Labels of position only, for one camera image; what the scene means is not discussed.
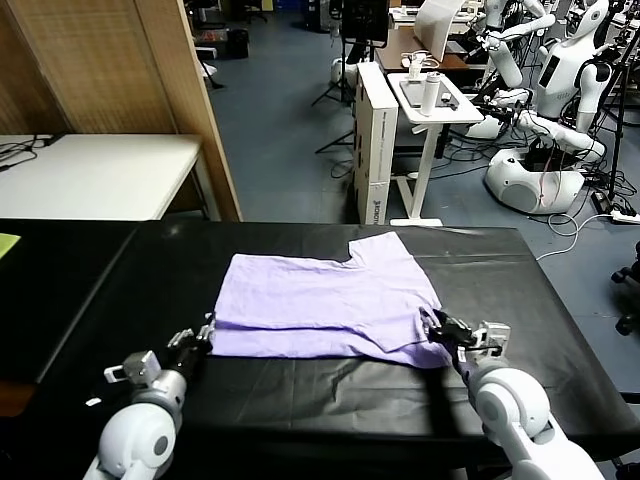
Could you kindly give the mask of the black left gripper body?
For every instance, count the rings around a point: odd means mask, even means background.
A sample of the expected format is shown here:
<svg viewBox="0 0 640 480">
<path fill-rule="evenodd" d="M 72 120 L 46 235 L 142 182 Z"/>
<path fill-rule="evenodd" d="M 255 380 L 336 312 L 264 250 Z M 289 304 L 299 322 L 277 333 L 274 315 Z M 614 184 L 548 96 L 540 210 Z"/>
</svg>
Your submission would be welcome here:
<svg viewBox="0 0 640 480">
<path fill-rule="evenodd" d="M 171 369 L 182 376 L 192 376 L 199 362 L 209 353 L 209 341 L 184 338 L 171 347 Z"/>
</svg>

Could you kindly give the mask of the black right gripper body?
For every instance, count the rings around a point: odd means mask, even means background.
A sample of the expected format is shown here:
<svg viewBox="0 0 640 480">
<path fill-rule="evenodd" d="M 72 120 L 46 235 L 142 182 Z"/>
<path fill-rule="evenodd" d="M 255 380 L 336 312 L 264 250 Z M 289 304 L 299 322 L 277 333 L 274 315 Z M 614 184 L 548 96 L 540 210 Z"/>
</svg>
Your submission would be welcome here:
<svg viewBox="0 0 640 480">
<path fill-rule="evenodd" d="M 456 350 L 458 347 L 472 349 L 478 346 L 477 334 L 470 326 L 468 331 L 442 331 L 440 336 L 433 336 L 433 340 L 449 350 Z"/>
</svg>

